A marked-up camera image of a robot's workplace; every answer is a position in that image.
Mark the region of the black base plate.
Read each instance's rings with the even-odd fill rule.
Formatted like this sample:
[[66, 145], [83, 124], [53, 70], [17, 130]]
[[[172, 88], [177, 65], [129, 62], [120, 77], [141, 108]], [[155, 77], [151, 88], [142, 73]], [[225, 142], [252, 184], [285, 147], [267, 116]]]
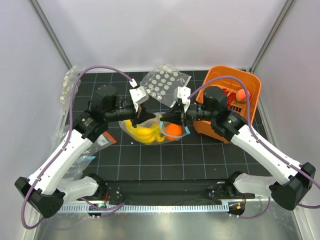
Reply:
[[88, 201], [107, 200], [114, 205], [182, 206], [212, 204], [222, 200], [254, 199], [240, 193], [228, 179], [108, 180], [101, 193], [85, 195]]

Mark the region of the toy orange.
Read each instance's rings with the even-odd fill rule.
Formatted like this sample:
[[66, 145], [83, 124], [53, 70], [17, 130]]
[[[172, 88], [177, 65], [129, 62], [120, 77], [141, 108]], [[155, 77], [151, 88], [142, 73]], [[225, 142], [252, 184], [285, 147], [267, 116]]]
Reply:
[[166, 134], [166, 138], [169, 141], [176, 141], [178, 140], [181, 135], [182, 135], [183, 131], [181, 126], [174, 124], [174, 123], [170, 123], [169, 125], [167, 125], [165, 127], [165, 134]]

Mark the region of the clear red-zip bag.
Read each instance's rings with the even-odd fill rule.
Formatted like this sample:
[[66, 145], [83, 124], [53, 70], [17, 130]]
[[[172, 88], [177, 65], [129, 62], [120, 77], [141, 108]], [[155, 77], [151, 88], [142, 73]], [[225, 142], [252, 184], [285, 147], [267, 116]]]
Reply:
[[[69, 124], [61, 127], [55, 137], [55, 145], [58, 146], [60, 142], [64, 139], [64, 137], [67, 136], [67, 133], [69, 131]], [[93, 159], [93, 155], [95, 155], [97, 152], [115, 144], [117, 141], [107, 132], [105, 131], [102, 133], [97, 140], [87, 149], [85, 150], [77, 159], [77, 162], [85, 162], [87, 161], [87, 158]]]

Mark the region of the clear dotted bag at wall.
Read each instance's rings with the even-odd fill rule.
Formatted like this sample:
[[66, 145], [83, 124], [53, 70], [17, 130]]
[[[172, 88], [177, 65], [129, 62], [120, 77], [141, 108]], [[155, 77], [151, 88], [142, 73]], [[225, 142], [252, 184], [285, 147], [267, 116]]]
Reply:
[[70, 68], [63, 78], [63, 83], [60, 90], [59, 100], [62, 106], [62, 115], [65, 116], [67, 114], [67, 110], [70, 105], [70, 98], [72, 89], [76, 82], [76, 79], [79, 75], [78, 67], [75, 65]]

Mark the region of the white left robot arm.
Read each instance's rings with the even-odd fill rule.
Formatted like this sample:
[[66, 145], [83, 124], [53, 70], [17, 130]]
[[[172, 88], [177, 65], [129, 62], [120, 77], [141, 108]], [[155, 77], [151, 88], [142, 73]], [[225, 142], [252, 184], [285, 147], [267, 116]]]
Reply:
[[108, 130], [109, 123], [128, 120], [133, 126], [155, 118], [143, 106], [149, 99], [145, 87], [130, 89], [130, 101], [121, 104], [114, 86], [101, 86], [88, 103], [88, 108], [75, 120], [50, 157], [29, 177], [20, 176], [14, 183], [23, 196], [23, 206], [30, 204], [43, 218], [54, 216], [60, 208], [74, 200], [91, 196], [101, 200], [106, 195], [106, 184], [95, 173], [80, 180], [62, 183], [74, 162], [91, 148]]

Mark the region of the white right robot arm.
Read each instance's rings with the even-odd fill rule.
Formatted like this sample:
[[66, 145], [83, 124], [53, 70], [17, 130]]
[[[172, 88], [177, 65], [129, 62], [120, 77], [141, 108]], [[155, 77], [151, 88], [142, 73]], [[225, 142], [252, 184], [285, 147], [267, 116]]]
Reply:
[[226, 194], [230, 198], [242, 193], [266, 196], [282, 208], [294, 210], [314, 184], [315, 167], [288, 157], [259, 135], [249, 121], [229, 109], [227, 95], [218, 86], [205, 88], [202, 103], [192, 104], [190, 96], [188, 87], [177, 87], [175, 105], [161, 121], [180, 126], [186, 121], [209, 121], [216, 134], [243, 149], [271, 174], [262, 177], [234, 173], [231, 182], [225, 185]]

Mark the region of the red toy lobster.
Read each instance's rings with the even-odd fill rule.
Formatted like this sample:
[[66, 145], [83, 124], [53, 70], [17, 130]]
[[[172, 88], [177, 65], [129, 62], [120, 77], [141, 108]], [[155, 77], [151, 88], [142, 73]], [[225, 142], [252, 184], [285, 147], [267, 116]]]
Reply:
[[223, 88], [222, 92], [227, 96], [227, 103], [231, 104], [236, 98], [236, 92], [231, 89]]

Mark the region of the yellow toy banana bunch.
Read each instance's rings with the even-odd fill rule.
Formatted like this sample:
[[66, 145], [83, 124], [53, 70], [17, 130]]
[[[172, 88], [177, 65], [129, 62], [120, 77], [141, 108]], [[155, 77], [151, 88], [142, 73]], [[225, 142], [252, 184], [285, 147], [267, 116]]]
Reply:
[[156, 131], [159, 131], [158, 124], [153, 124], [151, 127], [143, 127], [139, 125], [133, 127], [130, 120], [125, 120], [124, 124], [131, 137], [133, 137], [136, 141], [146, 145], [152, 144], [155, 141], [154, 135]]

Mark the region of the clear polka dot bag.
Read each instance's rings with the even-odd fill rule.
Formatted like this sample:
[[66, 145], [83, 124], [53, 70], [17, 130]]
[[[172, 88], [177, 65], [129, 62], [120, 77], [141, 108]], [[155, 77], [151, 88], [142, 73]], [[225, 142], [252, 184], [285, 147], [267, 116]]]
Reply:
[[150, 97], [167, 107], [175, 104], [174, 92], [178, 87], [186, 87], [191, 76], [180, 72], [169, 63], [158, 64], [140, 81]]

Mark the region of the toy peach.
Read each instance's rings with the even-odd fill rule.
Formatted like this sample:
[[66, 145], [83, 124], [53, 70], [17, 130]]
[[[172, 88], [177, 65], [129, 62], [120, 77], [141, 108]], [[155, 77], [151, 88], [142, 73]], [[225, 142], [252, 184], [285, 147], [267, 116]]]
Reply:
[[247, 95], [244, 89], [240, 89], [236, 92], [235, 99], [238, 103], [245, 104], [247, 102]]

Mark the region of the yellow toy bell pepper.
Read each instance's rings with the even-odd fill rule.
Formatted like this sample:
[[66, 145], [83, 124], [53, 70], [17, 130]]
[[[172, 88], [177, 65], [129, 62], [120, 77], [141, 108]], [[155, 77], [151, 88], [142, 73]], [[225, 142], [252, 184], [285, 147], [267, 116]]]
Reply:
[[166, 136], [162, 134], [162, 132], [160, 130], [157, 130], [154, 134], [154, 140], [157, 143], [162, 143], [166, 140]]

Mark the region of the clear blue-zip bag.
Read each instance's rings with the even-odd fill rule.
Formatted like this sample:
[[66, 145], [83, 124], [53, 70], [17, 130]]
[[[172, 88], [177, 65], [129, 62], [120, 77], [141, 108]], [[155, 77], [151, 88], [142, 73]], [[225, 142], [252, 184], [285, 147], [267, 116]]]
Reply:
[[155, 118], [149, 119], [136, 127], [131, 120], [119, 121], [119, 126], [132, 139], [144, 145], [161, 145], [179, 141], [190, 134], [187, 126], [161, 121], [162, 112], [156, 112]]

